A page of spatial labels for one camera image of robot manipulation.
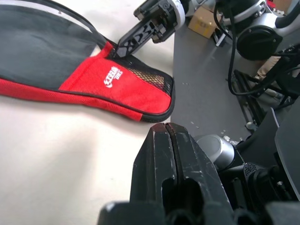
black mesh pocket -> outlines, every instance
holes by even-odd
[[[168,74],[147,66],[132,55],[122,59],[114,59],[113,55],[114,51],[112,51],[107,59],[125,67],[145,82],[157,87],[169,96],[172,95],[173,79]]]

white logo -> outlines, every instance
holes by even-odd
[[[112,67],[111,71],[109,71],[108,75],[104,79],[104,84],[106,87],[111,88],[113,86],[114,79],[120,79],[123,72],[116,67]]]

gray floor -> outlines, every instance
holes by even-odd
[[[175,35],[173,76],[176,106],[171,121],[185,126],[191,135],[227,135],[246,138],[246,120],[227,81],[231,45],[216,48],[209,40],[184,26]],[[236,57],[235,68],[253,74],[254,62]]]

white table surface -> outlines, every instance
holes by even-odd
[[[59,0],[105,36],[137,23],[142,0]],[[169,74],[173,38],[137,56]],[[0,224],[95,225],[100,208],[129,199],[133,161],[152,124],[98,109],[0,97]]]

robotic arm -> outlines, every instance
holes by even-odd
[[[124,35],[116,57],[135,53],[148,40],[164,42],[192,16],[206,0],[147,0],[134,15],[140,22]],[[224,25],[235,29],[236,47],[248,60],[265,60],[285,49],[284,37],[300,29],[300,2],[285,17],[277,17],[265,0],[216,0]]]

